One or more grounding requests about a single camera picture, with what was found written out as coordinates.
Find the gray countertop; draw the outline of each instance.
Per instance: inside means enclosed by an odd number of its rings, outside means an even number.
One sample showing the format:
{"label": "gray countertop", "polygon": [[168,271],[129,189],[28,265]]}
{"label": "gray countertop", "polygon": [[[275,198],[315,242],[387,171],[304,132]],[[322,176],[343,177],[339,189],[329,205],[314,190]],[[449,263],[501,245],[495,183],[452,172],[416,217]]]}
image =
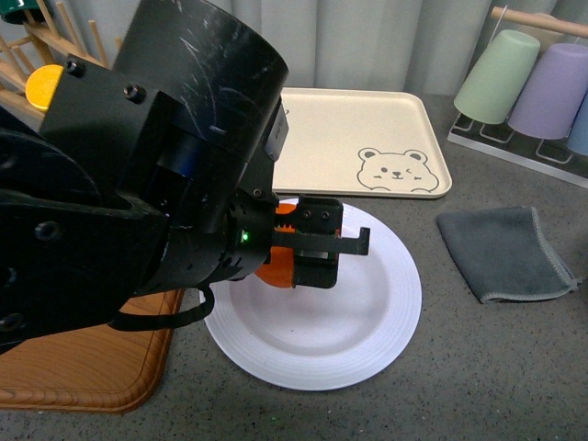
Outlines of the gray countertop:
{"label": "gray countertop", "polygon": [[576,276],[588,269],[588,190],[447,141],[456,110],[424,103],[453,187],[436,200],[342,198],[411,252],[423,307],[413,339],[377,376],[328,392],[251,377],[204,323],[175,332],[160,387],[123,415],[1,412],[0,439],[572,440],[588,438],[588,288],[481,305],[435,225],[439,213],[536,207]]}

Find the bear drawing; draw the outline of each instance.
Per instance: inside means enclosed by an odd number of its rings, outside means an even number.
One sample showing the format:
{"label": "bear drawing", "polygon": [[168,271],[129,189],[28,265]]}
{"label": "bear drawing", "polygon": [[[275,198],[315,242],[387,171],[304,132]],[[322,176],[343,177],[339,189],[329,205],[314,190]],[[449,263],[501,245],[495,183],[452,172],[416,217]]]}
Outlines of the bear drawing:
{"label": "bear drawing", "polygon": [[363,163],[357,180],[370,190],[430,193],[439,186],[439,179],[426,165],[426,155],[418,150],[381,153],[366,148],[359,151],[359,157]]}

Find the orange gripper part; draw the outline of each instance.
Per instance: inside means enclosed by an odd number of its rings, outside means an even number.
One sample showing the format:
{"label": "orange gripper part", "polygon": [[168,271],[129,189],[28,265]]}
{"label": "orange gripper part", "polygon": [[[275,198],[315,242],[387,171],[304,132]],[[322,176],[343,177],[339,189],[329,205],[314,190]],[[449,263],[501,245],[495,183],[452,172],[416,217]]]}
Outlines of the orange gripper part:
{"label": "orange gripper part", "polygon": [[[277,214],[288,214],[296,209],[293,204],[279,204]],[[294,232],[291,227],[277,228],[279,232]],[[294,275],[294,250],[281,246],[272,246],[270,250],[271,263],[261,265],[255,275],[266,284],[276,288],[292,288],[292,276]]]}

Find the cup rack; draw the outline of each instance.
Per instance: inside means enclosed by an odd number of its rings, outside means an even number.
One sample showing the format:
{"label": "cup rack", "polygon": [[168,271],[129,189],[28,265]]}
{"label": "cup rack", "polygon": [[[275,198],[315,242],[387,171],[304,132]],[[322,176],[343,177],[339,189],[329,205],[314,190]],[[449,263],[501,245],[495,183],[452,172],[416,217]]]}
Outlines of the cup rack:
{"label": "cup rack", "polygon": [[[588,39],[588,26],[495,7],[490,17]],[[542,141],[513,132],[506,123],[487,125],[458,115],[447,139],[455,144],[588,188],[588,157],[572,152],[565,140]]]}

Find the green cup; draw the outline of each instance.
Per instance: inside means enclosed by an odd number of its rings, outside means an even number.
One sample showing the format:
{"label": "green cup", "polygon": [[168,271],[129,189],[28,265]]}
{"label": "green cup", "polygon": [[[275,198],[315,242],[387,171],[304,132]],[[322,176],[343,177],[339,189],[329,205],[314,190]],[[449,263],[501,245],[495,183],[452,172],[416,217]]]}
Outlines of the green cup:
{"label": "green cup", "polygon": [[540,46],[523,32],[500,32],[471,69],[455,107],[484,124],[503,123],[533,70]]}
{"label": "green cup", "polygon": [[21,25],[27,21],[26,10],[35,18],[35,21],[45,21],[37,0],[0,0],[0,17],[6,23]]}

